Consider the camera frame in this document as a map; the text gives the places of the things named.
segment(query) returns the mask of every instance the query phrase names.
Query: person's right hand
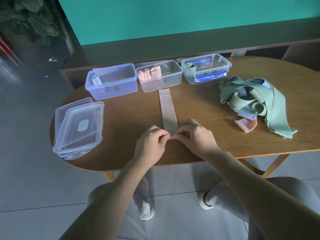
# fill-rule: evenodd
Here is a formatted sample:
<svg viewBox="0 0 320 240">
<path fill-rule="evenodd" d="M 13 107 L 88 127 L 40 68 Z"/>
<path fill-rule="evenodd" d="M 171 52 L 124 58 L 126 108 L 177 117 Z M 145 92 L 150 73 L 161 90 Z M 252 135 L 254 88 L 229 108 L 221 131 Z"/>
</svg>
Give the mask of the person's right hand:
<svg viewBox="0 0 320 240">
<path fill-rule="evenodd" d="M 194 119 L 182 121 L 177 133 L 172 137 L 181 141 L 193 154 L 204 160 L 211 154 L 221 151 L 212 132 Z"/>
</svg>

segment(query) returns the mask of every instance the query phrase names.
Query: tiled floor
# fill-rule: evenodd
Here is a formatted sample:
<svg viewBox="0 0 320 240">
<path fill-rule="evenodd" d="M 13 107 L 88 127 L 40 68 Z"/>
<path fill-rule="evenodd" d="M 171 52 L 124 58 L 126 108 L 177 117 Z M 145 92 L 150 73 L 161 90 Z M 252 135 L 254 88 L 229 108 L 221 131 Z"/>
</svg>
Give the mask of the tiled floor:
<svg viewBox="0 0 320 240">
<path fill-rule="evenodd" d="M 52 152 L 49 126 L 73 89 L 57 71 L 67 57 L 56 41 L 41 56 L 0 75 L 0 239 L 58 239 L 83 211 L 88 194 L 107 182 L 101 173 L 72 167 Z M 54 56 L 57 62 L 48 62 Z M 292 176 L 320 195 L 320 152 L 294 154 L 271 176 Z M 265 170 L 274 157 L 248 159 Z M 208 163 L 157 167 L 147 178 L 156 214 L 145 222 L 150 239 L 246 239 L 246 227 L 228 212 L 202 210 L 197 191 L 221 180 Z"/>
</svg>

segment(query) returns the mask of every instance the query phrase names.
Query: gray pants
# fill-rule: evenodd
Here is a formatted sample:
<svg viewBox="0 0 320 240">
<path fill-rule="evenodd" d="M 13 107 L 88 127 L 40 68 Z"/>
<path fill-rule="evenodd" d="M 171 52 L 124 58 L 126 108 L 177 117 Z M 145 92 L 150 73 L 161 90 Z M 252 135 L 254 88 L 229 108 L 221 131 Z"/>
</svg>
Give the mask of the gray pants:
<svg viewBox="0 0 320 240">
<path fill-rule="evenodd" d="M 314 210 L 316 213 L 320 214 L 320 199 L 318 198 L 314 190 L 305 182 L 293 177 L 271 177 L 267 180 L 272 184 L 278 186 L 280 189 L 284 190 L 291 196 L 298 199 L 300 202 L 308 206 L 310 209 Z M 109 185 L 110 183 L 100 185 L 95 188 L 88 197 L 87 206 L 94 202 L 94 200 L 99 197 L 99 195 L 101 195 Z M 139 215 L 139 207 L 141 208 L 141 205 L 138 203 L 136 198 L 137 197 L 133 195 L 118 230 L 116 239 L 147 239 Z M 210 199 L 210 205 L 219 209 L 227 210 L 243 221 L 248 222 L 248 240 L 264 239 L 263 235 L 250 218 L 248 212 L 241 205 L 238 198 L 229 186 L 215 186 L 208 192 L 207 199 Z"/>
<path fill-rule="evenodd" d="M 320 214 L 320 199 L 314 190 L 305 182 L 294 177 L 271 177 L 267 180 L 287 192 L 298 201 Z M 248 240 L 264 239 L 246 209 L 228 185 L 217 185 L 207 194 L 208 203 L 218 209 L 227 210 L 241 220 L 249 223 Z"/>
</svg>

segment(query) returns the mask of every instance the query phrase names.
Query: person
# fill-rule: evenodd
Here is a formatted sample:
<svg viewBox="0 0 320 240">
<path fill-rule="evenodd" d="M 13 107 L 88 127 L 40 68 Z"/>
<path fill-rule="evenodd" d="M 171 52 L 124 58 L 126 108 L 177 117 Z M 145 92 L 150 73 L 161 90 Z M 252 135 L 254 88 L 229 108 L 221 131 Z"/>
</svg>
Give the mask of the person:
<svg viewBox="0 0 320 240">
<path fill-rule="evenodd" d="M 249 223 L 248 239 L 318 239 L 320 199 L 292 177 L 264 179 L 220 149 L 210 130 L 193 119 L 172 136 L 209 162 L 224 178 L 199 195 L 203 209 L 229 210 Z M 154 215 L 144 176 L 162 156 L 171 135 L 150 127 L 137 141 L 134 157 L 112 183 L 94 189 L 87 208 L 60 239 L 147 239 L 141 220 Z"/>
</svg>

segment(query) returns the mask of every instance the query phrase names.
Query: person's left hand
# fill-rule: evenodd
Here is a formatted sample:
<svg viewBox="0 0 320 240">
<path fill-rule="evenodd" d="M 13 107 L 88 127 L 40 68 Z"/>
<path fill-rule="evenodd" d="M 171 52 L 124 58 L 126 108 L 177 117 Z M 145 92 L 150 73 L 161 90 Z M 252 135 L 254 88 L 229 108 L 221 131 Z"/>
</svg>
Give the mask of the person's left hand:
<svg viewBox="0 0 320 240">
<path fill-rule="evenodd" d="M 168 131 L 153 125 L 137 140 L 134 160 L 150 169 L 165 152 L 166 142 L 171 138 Z"/>
</svg>

